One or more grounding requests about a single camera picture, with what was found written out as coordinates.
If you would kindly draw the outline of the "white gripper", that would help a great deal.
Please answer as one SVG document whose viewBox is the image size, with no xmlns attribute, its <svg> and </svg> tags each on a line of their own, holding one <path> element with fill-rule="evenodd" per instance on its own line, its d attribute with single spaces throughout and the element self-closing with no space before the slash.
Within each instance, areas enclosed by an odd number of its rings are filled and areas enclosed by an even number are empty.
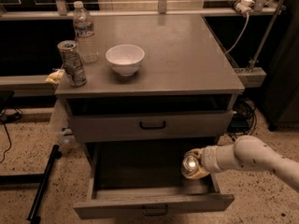
<svg viewBox="0 0 299 224">
<path fill-rule="evenodd" d="M 196 159 L 201 158 L 201 164 L 205 168 L 199 168 L 197 171 L 187 174 L 188 179 L 201 179 L 209 173 L 219 173 L 222 171 L 217 161 L 217 146 L 208 146 L 203 149 L 194 148 L 185 153 L 185 157 L 194 156 Z"/>
</svg>

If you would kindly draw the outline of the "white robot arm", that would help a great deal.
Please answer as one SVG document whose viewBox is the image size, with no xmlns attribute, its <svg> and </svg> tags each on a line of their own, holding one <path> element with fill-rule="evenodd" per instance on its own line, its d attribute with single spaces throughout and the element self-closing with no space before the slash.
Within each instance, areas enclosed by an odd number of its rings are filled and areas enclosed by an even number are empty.
<svg viewBox="0 0 299 224">
<path fill-rule="evenodd" d="M 251 135 L 240 136 L 230 145 L 194 148 L 184 155 L 181 164 L 181 172 L 188 179 L 227 170 L 267 171 L 299 191 L 299 163 Z"/>
</svg>

